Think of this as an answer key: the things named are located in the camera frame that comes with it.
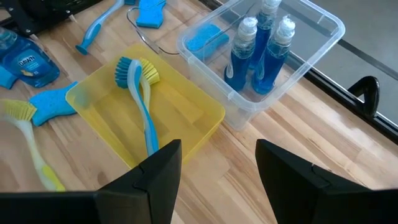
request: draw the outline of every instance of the dish soap bottle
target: dish soap bottle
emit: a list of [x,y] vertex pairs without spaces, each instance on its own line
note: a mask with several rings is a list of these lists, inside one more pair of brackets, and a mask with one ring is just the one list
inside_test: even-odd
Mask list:
[[285,16],[268,41],[252,78],[252,87],[257,93],[265,95],[273,89],[275,79],[289,54],[294,29],[295,23]]
[[281,0],[262,0],[261,10],[256,18],[257,24],[256,48],[250,61],[250,69],[255,69],[260,61],[261,55],[267,47],[272,28],[274,28],[276,12]]
[[0,54],[5,69],[40,88],[58,78],[60,70],[33,41],[0,27]]
[[236,91],[242,90],[246,83],[246,73],[254,52],[256,33],[257,19],[244,18],[232,42],[231,58],[224,70],[224,80]]

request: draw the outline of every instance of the yellow plastic tray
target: yellow plastic tray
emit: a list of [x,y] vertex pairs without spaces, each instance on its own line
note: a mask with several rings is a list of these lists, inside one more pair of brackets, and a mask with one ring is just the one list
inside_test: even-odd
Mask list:
[[157,69],[160,82],[151,86],[150,115],[159,146],[182,140],[187,161],[215,132],[225,110],[151,49],[136,44],[77,84],[68,103],[130,167],[147,158],[140,111],[127,89],[116,86],[114,71],[120,57],[146,58]]

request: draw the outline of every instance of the wooden countertop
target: wooden countertop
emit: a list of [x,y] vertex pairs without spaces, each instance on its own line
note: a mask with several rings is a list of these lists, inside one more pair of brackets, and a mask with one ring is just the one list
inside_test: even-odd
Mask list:
[[[44,89],[81,81],[140,41],[126,20],[125,6],[109,18],[90,55],[75,50],[85,29],[112,3],[104,0],[77,14],[78,23],[64,22],[39,35],[62,70],[57,81],[41,89],[18,81],[12,90],[0,89],[0,98],[26,100]],[[162,27],[146,32],[158,45],[175,50],[178,33],[203,17],[206,8],[195,0],[168,0],[164,12]],[[181,57],[164,57],[187,74]],[[45,160],[68,190],[95,190],[128,170],[78,115],[53,119],[35,128],[34,134]],[[259,138],[369,188],[398,187],[398,146],[303,78],[241,132],[223,123],[183,165],[173,223],[276,223],[254,158]],[[44,190],[21,139],[16,128],[0,123],[2,192]]]

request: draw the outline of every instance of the gray floor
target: gray floor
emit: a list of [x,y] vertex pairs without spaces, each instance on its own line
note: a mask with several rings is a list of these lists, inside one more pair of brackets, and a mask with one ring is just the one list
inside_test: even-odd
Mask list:
[[[346,26],[347,42],[398,71],[397,0],[312,0],[339,17]],[[316,66],[348,88],[361,77],[372,75],[381,83],[378,111],[398,124],[398,81],[380,72],[339,45]]]

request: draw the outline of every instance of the white bottle cap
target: white bottle cap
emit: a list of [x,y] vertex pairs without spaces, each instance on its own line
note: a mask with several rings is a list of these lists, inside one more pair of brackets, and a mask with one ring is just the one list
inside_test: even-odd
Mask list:
[[290,16],[284,16],[284,18],[279,23],[278,29],[276,30],[275,40],[280,44],[289,43],[294,36],[295,28],[296,23],[290,19]]
[[262,0],[261,11],[265,14],[274,13],[278,10],[282,0]]
[[250,41],[257,34],[257,19],[255,17],[246,17],[238,27],[238,35],[242,40]]

